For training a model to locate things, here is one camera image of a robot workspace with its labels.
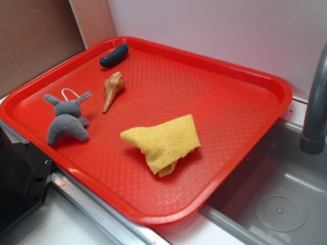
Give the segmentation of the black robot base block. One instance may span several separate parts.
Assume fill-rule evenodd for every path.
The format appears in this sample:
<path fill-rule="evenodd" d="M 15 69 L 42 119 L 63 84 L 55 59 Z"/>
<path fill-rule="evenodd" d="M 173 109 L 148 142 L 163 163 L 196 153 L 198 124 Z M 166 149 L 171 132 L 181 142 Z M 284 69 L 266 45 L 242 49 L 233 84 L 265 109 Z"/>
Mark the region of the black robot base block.
<path fill-rule="evenodd" d="M 37 146 L 13 143 L 1 129 L 1 235 L 44 204 L 53 169 Z"/>

